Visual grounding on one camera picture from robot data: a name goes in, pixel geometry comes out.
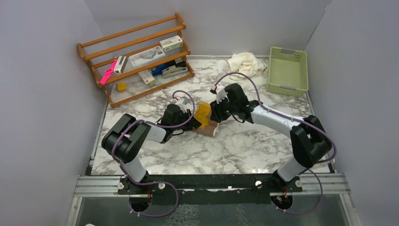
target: pink highlighter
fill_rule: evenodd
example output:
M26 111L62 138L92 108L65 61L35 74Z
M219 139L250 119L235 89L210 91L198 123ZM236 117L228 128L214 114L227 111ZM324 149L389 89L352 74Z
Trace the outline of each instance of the pink highlighter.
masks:
M107 80L111 77L112 73L113 73L113 69L115 68L116 62L118 61L118 59L114 59L113 63L111 65L111 67L107 70L104 71L104 77L100 80L100 84L101 85L105 85L105 83L107 82Z

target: green plastic basket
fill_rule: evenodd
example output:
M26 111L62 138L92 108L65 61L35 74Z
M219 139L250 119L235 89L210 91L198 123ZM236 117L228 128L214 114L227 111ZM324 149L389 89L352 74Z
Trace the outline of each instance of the green plastic basket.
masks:
M272 47L266 91L301 97L309 89L306 52Z

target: white wall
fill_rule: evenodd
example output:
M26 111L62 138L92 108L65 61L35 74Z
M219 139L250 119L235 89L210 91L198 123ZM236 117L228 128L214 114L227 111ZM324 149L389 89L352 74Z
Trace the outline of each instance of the white wall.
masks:
M269 55L271 46L304 49L330 0L85 0L85 2L104 35L159 20L178 12L186 22L187 29L183 31L183 36L193 55L232 55L246 51L257 55ZM110 46L120 44L149 33L139 31L137 34L138 36L124 36L118 39L119 42L110 41L109 44Z
M310 95L362 225L399 221L399 1L332 0L305 51Z
M76 43L102 35L83 0L2 0L0 31L0 225L64 225L105 101Z

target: yellow sponge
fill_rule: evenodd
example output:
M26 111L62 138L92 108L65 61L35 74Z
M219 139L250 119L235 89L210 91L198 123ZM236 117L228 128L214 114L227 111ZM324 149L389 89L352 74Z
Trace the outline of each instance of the yellow sponge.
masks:
M116 91L122 92L125 90L126 90L126 83L124 83L124 82L116 83Z
M198 105L198 108L194 114L194 118L201 122L200 128L205 128L206 125L209 124L208 115L211 113L211 105L201 101Z

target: white towel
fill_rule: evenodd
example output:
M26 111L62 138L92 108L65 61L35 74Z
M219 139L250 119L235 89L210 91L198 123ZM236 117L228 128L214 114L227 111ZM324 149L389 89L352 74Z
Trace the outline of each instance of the white towel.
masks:
M248 77L259 75L267 68L267 66L256 58L253 53L234 54L227 62L229 63L231 72L241 72ZM233 80L241 80L244 78L244 76L238 74L230 75L230 79Z

